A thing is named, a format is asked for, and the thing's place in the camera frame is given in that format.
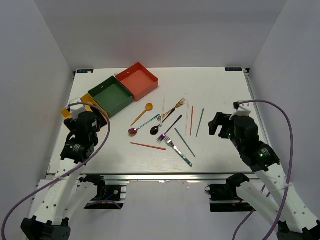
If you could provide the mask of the gold fork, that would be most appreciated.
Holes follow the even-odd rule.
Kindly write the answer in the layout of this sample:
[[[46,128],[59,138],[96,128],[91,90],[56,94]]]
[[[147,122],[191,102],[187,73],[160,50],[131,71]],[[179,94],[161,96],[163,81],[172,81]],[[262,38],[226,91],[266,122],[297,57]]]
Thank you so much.
[[[166,117],[169,113],[171,113],[174,109],[180,108],[181,106],[183,106],[185,104],[186,99],[182,98],[171,110],[169,110],[168,112],[164,113],[162,115],[162,117]]]

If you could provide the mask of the purple fork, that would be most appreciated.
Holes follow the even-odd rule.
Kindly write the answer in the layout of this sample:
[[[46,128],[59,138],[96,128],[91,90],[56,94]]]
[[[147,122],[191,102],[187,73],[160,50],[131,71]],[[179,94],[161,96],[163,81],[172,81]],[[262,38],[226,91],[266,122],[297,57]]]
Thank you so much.
[[[157,142],[161,143],[164,138],[166,137],[167,133],[176,125],[176,123],[183,117],[183,115],[181,114],[176,120],[175,122],[168,128],[168,130],[166,132],[164,132],[163,134],[161,134],[158,138],[157,138]]]

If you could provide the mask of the silver teal-handled fork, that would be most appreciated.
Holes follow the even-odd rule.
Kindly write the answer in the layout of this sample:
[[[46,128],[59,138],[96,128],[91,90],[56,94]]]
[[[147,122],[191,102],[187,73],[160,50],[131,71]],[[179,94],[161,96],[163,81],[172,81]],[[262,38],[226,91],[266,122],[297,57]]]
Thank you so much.
[[[172,139],[169,138],[168,136],[166,136],[164,138],[165,142],[170,145],[175,152],[190,166],[193,167],[193,164],[188,160],[188,158],[175,146],[175,144],[173,143]]]

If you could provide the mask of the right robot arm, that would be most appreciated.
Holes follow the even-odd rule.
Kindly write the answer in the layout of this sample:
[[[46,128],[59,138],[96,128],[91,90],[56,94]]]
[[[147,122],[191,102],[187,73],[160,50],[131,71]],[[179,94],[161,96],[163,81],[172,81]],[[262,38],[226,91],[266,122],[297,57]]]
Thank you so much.
[[[217,112],[209,122],[209,134],[229,139],[242,161],[263,182],[273,199],[267,198],[243,173],[226,180],[226,195],[249,203],[268,223],[276,223],[279,240],[318,240],[320,221],[298,196],[294,186],[287,183],[288,175],[274,150],[260,140],[258,126],[249,116]]]

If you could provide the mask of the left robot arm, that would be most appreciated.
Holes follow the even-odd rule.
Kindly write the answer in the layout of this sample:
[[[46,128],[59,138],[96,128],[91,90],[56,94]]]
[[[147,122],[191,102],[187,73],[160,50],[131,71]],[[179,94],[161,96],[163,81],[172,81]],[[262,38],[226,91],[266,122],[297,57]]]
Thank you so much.
[[[80,177],[80,165],[90,158],[98,144],[98,118],[95,113],[85,111],[77,119],[66,119],[69,129],[55,183],[34,213],[25,218],[21,229],[29,240],[67,240],[71,234],[70,220],[76,210],[83,209],[93,199],[105,196],[104,178],[97,174]]]

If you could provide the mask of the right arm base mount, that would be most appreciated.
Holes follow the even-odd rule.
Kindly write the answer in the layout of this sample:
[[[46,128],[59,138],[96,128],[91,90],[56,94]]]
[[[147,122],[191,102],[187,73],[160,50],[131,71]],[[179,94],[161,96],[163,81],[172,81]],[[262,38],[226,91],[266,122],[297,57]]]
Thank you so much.
[[[225,184],[209,184],[204,191],[209,195],[211,213],[251,212],[253,208],[237,195],[236,188],[250,179],[236,173],[226,179]]]

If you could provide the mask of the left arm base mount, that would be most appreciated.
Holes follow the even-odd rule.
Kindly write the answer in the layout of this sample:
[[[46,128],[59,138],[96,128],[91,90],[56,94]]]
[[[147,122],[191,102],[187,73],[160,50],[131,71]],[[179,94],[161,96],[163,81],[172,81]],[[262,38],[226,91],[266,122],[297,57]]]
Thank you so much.
[[[125,185],[106,183],[105,178],[98,174],[81,176],[79,182],[91,183],[96,196],[85,206],[86,210],[121,210],[126,199]]]

